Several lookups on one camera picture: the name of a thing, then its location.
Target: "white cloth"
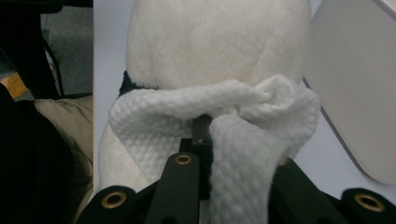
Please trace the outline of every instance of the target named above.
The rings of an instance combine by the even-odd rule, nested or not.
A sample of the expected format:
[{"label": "white cloth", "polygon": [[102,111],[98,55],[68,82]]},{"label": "white cloth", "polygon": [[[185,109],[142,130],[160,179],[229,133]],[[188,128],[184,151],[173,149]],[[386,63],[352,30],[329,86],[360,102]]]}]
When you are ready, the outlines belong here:
[{"label": "white cloth", "polygon": [[[99,189],[108,187],[105,183],[128,184],[116,180],[125,176],[116,160],[137,165],[131,182],[136,185],[141,175],[147,181],[139,188],[158,180],[180,139],[191,137],[191,120],[208,114],[214,142],[211,223],[265,223],[275,168],[313,134],[318,112],[318,97],[281,75],[255,87],[227,80],[173,91],[130,91],[110,111],[111,129],[123,145],[118,152],[123,152],[110,162],[99,157]],[[114,147],[100,150],[111,155]]]}]

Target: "screw hole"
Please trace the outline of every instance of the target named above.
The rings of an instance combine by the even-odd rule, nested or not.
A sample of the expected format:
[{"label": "screw hole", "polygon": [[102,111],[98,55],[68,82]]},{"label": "screw hole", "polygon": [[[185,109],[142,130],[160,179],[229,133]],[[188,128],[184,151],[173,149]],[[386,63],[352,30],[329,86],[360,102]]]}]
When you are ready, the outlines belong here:
[{"label": "screw hole", "polygon": [[192,161],[192,158],[187,155],[180,155],[175,157],[175,162],[179,165],[187,165]]},{"label": "screw hole", "polygon": [[355,195],[355,201],[365,209],[373,212],[383,212],[385,210],[384,204],[382,204],[377,198],[368,194],[357,194]]},{"label": "screw hole", "polygon": [[102,206],[108,209],[116,208],[125,203],[126,198],[126,194],[122,191],[111,192],[102,199]]}]

